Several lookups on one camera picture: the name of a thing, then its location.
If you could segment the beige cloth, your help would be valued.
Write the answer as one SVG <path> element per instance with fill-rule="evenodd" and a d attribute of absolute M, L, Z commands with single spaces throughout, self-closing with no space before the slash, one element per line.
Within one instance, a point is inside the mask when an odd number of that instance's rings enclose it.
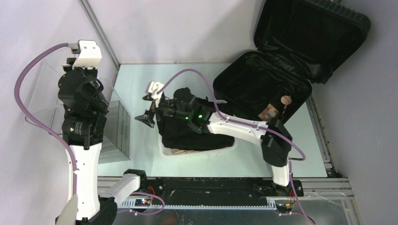
<path fill-rule="evenodd" d="M 172 150 L 172 155 L 182 155 L 182 154 L 191 154 L 191 153 L 200 153 L 200 151 L 197 151 L 197 150 L 179 150 L 179 149 L 173 149 Z"/>

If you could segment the white perforated plastic basket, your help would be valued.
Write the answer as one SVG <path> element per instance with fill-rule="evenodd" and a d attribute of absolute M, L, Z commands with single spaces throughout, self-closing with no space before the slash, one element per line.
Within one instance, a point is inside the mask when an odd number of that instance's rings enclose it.
<path fill-rule="evenodd" d="M 215 149 L 215 150 L 206 150 L 206 151 L 196 151 L 196 150 L 179 150 L 179 149 L 171 149 L 166 148 L 162 143 L 162 136 L 158 134 L 158 147 L 159 153 L 164 158 L 178 158 L 178 157 L 185 157 L 188 155 L 205 155 L 207 153 L 219 153 L 224 151 L 231 151 L 237 147 L 237 141 L 234 140 L 232 146 Z"/>

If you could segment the clear acrylic bin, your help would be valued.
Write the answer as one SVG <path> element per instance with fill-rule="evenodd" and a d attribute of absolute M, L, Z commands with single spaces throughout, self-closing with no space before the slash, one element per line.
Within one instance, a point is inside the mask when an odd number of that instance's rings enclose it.
<path fill-rule="evenodd" d="M 29 110 L 70 145 L 102 143 L 100 164 L 128 161 L 130 113 L 96 68 L 72 67 L 73 62 L 67 59 L 62 75 L 40 63 Z"/>

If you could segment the black ribbed hard-shell suitcase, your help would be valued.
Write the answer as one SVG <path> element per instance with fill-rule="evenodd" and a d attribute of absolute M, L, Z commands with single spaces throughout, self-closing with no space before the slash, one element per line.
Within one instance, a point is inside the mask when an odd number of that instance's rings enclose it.
<path fill-rule="evenodd" d="M 255 50 L 238 57 L 213 81 L 214 94 L 236 116 L 261 120 L 268 104 L 286 123 L 365 42 L 370 19 L 331 0 L 267 0 L 254 33 Z M 284 109 L 280 99 L 292 103 Z"/>

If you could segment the round wooden brush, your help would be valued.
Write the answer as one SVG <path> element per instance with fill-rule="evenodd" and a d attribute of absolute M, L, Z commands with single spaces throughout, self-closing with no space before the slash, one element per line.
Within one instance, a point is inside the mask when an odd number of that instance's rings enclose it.
<path fill-rule="evenodd" d="M 280 99 L 281 103 L 284 105 L 284 109 L 287 108 L 292 103 L 292 99 L 290 96 L 284 95 Z"/>

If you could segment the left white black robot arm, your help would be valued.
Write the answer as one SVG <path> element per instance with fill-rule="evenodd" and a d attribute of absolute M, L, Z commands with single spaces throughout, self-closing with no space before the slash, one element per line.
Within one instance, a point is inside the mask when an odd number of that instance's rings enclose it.
<path fill-rule="evenodd" d="M 111 225 L 118 207 L 133 192 L 148 191 L 146 173 L 127 170 L 104 193 L 98 193 L 98 163 L 107 121 L 108 102 L 96 68 L 64 66 L 58 98 L 63 102 L 62 139 L 69 160 L 69 200 L 58 225 Z"/>

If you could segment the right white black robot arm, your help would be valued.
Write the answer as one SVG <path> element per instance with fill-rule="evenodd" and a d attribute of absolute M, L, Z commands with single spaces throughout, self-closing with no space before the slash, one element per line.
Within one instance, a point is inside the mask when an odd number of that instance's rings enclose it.
<path fill-rule="evenodd" d="M 218 106 L 210 108 L 200 104 L 188 88 L 181 91 L 175 91 L 175 97 L 169 99 L 156 90 L 147 90 L 143 100 L 151 102 L 150 108 L 135 120 L 153 128 L 155 116 L 173 117 L 186 122 L 198 134 L 228 135 L 253 143 L 261 147 L 264 161 L 271 166 L 274 192 L 279 196 L 289 192 L 297 195 L 292 178 L 294 158 L 289 154 L 292 148 L 301 150 L 283 124 L 278 120 L 269 123 L 231 116 L 219 111 Z"/>

